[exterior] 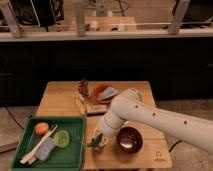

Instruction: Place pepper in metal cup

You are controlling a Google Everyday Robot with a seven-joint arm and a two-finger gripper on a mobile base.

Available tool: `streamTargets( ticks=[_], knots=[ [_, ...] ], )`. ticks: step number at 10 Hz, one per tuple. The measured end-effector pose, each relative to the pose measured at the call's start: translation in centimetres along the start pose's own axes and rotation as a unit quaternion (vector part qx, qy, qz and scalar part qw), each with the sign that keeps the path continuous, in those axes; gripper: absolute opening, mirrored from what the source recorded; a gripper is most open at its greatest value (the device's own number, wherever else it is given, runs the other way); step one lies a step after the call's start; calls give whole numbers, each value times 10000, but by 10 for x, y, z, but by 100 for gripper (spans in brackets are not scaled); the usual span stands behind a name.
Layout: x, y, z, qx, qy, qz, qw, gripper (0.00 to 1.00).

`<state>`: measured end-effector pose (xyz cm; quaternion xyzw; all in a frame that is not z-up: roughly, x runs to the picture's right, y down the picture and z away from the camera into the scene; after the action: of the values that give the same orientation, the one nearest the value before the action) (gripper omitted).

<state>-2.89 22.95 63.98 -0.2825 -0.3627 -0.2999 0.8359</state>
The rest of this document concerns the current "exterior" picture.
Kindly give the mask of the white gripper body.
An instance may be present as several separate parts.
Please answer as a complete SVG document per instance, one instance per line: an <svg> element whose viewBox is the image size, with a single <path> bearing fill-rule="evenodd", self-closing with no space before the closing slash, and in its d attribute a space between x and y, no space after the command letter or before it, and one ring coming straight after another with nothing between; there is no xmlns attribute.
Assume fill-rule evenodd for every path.
<svg viewBox="0 0 213 171"><path fill-rule="evenodd" d="M98 122L98 130L106 137L113 138L123 127L125 120L113 114L111 111L105 113Z"/></svg>

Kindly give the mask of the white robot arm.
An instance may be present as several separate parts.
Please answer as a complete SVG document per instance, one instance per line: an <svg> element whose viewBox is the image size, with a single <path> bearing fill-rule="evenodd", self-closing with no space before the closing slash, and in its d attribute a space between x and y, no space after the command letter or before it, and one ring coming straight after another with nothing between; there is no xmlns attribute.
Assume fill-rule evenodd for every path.
<svg viewBox="0 0 213 171"><path fill-rule="evenodd" d="M137 89L113 98L98 128L106 137L116 136L126 121L147 124L213 154L213 121L149 106Z"/></svg>

